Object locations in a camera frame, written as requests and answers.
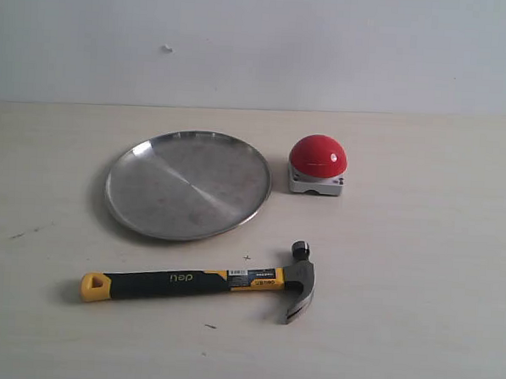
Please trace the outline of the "yellow black claw hammer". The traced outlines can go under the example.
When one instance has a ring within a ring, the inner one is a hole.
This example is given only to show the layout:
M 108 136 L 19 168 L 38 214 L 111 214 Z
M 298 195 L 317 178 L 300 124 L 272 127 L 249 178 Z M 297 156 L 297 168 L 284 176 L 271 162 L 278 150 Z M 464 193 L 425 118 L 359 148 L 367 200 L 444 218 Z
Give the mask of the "yellow black claw hammer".
M 311 305 L 315 288 L 310 246 L 292 245 L 293 263 L 259 270 L 175 270 L 131 273 L 86 273 L 80 282 L 81 300 L 162 298 L 215 293 L 256 291 L 295 292 L 296 300 L 286 311 L 285 322 L 296 320 Z

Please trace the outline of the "red dome push button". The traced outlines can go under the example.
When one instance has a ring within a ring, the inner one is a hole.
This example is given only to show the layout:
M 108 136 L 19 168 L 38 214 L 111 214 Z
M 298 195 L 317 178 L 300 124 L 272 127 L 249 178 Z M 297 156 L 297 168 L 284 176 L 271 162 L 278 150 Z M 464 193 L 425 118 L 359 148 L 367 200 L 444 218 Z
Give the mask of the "red dome push button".
M 341 143 L 334 138 L 320 134 L 303 137 L 289 154 L 289 190 L 339 197 L 343 191 L 347 159 Z

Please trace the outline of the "round steel plate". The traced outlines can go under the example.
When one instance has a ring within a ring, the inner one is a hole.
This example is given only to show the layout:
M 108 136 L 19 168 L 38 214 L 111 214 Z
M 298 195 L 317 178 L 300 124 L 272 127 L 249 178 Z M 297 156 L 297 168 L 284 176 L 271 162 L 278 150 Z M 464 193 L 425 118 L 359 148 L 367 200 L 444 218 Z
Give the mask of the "round steel plate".
M 110 166 L 109 213 L 145 237 L 191 242 L 250 221 L 272 190 L 270 165 L 252 145 L 212 131 L 140 142 Z

